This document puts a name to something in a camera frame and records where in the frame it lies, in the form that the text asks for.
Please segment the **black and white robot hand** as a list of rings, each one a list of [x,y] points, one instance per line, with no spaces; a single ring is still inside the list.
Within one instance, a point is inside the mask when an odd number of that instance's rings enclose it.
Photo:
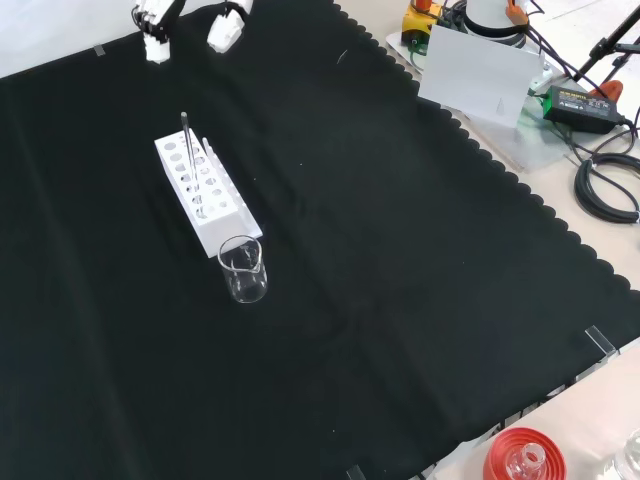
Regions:
[[[219,54],[225,54],[241,38],[253,1],[222,4],[223,10],[215,17],[207,36],[207,44]],[[170,59],[170,38],[185,5],[185,0],[135,2],[131,18],[143,34],[147,61],[161,64]]]

